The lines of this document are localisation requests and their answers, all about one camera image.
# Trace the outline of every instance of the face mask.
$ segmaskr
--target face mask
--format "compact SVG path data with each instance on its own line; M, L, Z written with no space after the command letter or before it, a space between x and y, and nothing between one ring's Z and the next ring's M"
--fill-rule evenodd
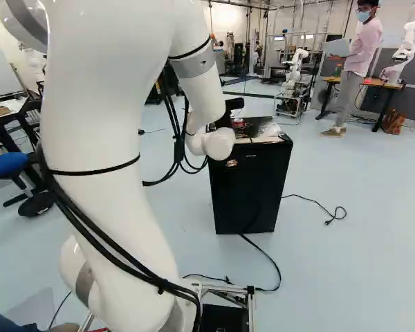
M360 21L361 23L366 22L371 16L371 11L372 10L370 10L369 12L357 12L358 21Z

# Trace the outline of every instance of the chair wheel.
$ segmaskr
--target chair wheel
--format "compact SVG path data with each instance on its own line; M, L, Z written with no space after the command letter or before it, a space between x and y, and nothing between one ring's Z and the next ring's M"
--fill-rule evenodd
M53 205L54 196L50 192L40 192L20 205L19 215L33 218L47 212Z

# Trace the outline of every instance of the sticker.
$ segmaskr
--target sticker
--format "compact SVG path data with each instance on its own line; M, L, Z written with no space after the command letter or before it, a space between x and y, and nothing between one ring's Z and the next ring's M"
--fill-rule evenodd
M238 165L238 162L235 159L228 160L226 163L226 167L235 167Z

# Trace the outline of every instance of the pink shirt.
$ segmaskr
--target pink shirt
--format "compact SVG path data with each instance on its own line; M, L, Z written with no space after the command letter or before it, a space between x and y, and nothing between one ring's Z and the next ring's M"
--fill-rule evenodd
M381 43L382 25L375 17L367 24L358 22L356 36L352 39L349 50L351 55L344 63L345 71L353 71L359 76L366 77L375 50Z

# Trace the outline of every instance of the window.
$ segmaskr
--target window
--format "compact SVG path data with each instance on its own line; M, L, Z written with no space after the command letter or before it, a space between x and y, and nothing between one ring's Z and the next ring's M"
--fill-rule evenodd
M306 35L306 39L313 39L313 35Z

